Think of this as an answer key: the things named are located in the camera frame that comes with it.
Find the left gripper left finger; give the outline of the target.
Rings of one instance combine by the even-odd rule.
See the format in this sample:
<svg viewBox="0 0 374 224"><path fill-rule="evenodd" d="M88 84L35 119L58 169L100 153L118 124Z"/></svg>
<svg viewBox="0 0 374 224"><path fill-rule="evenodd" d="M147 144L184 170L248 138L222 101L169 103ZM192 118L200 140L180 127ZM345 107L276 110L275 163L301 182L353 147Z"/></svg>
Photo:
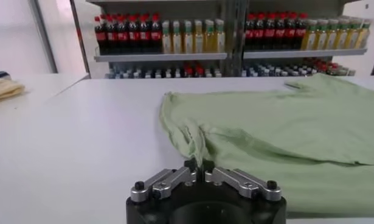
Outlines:
<svg viewBox="0 0 374 224"><path fill-rule="evenodd" d="M182 183L192 184L197 181L198 166L196 159L184 161L179 169L163 169L145 181L137 181L130 190L130 199L143 203L151 198L163 200Z"/></svg>

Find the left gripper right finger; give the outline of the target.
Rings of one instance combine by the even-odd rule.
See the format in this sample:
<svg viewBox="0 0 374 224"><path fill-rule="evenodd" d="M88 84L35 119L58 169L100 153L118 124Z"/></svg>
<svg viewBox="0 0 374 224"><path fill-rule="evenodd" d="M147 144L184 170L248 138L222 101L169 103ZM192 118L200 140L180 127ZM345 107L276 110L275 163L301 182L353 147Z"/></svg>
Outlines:
<svg viewBox="0 0 374 224"><path fill-rule="evenodd" d="M229 170L216 166L213 161L204 160L202 167L204 181L213 184L226 183L244 198L262 196L267 201L280 201L282 190L276 181L263 181L240 169Z"/></svg>

